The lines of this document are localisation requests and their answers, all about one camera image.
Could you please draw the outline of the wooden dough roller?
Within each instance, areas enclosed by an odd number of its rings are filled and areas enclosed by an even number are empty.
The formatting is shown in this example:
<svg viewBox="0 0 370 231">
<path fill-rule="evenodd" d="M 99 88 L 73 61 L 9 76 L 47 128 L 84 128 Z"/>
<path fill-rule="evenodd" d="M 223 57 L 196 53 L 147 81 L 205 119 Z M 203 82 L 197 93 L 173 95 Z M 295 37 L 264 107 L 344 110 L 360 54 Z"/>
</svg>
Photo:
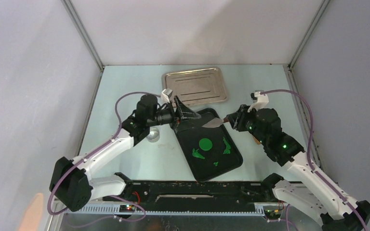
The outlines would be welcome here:
<svg viewBox="0 0 370 231">
<path fill-rule="evenodd" d="M 262 142 L 259 139 L 257 139 L 255 136 L 252 135 L 252 138 L 253 138 L 253 140 L 255 141 L 255 143 L 257 145 L 261 145 L 262 144 Z"/>
</svg>

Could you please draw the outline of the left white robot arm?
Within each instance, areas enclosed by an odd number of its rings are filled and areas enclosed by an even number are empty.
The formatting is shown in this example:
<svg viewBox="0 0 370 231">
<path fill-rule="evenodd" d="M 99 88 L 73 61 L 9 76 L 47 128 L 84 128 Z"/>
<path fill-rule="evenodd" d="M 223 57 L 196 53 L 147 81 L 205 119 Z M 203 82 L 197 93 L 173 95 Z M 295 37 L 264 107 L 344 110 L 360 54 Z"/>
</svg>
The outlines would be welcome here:
<svg viewBox="0 0 370 231">
<path fill-rule="evenodd" d="M 49 190 L 47 210 L 51 215 L 78 211 L 89 201 L 117 196 L 120 200 L 132 197 L 133 187 L 122 173 L 109 177 L 94 178 L 93 175 L 111 160 L 133 148 L 145 139 L 152 127 L 170 125 L 173 130 L 184 122 L 197 120 L 201 115 L 183 104 L 178 96 L 170 101 L 170 90 L 161 94 L 140 91 L 140 100 L 132 114 L 125 120 L 118 117 L 117 131 L 92 151 L 72 159 L 62 157 L 55 163 Z M 54 199 L 63 203 L 65 209 L 55 212 Z"/>
</svg>

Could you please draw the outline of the black plastic tray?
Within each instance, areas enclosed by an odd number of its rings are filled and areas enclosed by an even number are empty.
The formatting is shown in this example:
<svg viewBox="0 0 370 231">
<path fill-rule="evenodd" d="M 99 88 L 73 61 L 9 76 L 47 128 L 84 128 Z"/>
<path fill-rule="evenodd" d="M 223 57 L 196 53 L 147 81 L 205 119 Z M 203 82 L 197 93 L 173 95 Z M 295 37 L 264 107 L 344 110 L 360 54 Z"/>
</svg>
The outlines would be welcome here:
<svg viewBox="0 0 370 231">
<path fill-rule="evenodd" d="M 219 117 L 214 109 L 198 113 L 200 119 L 182 123 L 175 135 L 193 177 L 197 182 L 206 182 L 240 167 L 243 157 L 224 125 L 203 127 Z"/>
</svg>

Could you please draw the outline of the green dough piece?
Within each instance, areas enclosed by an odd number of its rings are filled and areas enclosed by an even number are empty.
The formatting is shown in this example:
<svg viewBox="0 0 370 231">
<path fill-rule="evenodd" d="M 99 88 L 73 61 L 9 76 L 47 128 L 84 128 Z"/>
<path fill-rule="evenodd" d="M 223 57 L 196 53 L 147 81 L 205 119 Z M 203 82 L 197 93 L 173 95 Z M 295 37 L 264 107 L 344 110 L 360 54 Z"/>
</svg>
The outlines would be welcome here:
<svg viewBox="0 0 370 231">
<path fill-rule="evenodd" d="M 198 145 L 201 150 L 203 151 L 209 151 L 213 148 L 213 143 L 210 139 L 208 138 L 202 138 L 199 140 Z"/>
</svg>

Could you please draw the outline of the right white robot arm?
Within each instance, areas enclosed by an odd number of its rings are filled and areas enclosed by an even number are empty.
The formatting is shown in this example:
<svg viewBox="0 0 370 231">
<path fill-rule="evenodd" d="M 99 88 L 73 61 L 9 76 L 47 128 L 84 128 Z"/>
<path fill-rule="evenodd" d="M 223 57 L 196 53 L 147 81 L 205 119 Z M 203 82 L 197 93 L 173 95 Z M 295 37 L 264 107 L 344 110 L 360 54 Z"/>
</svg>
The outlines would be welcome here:
<svg viewBox="0 0 370 231">
<path fill-rule="evenodd" d="M 345 193 L 311 159 L 304 147 L 282 130 L 275 109 L 249 109 L 242 104 L 225 120 L 232 129 L 249 132 L 267 157 L 296 177 L 297 188 L 279 174 L 262 181 L 261 195 L 267 201 L 281 200 L 313 219 L 324 231 L 364 231 L 370 219 L 370 203 Z"/>
</svg>

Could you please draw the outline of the metal scraper with wooden handle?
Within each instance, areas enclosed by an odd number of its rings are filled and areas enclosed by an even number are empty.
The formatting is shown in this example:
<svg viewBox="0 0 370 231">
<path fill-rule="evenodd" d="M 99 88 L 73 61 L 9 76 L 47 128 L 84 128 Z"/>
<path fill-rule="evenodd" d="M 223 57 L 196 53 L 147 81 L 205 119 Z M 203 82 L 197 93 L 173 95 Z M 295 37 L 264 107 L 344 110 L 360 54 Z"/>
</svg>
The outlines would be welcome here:
<svg viewBox="0 0 370 231">
<path fill-rule="evenodd" d="M 217 128 L 223 125 L 224 123 L 228 123 L 228 118 L 220 119 L 220 118 L 214 118 L 211 121 L 207 122 L 206 124 L 202 125 L 203 128 Z"/>
</svg>

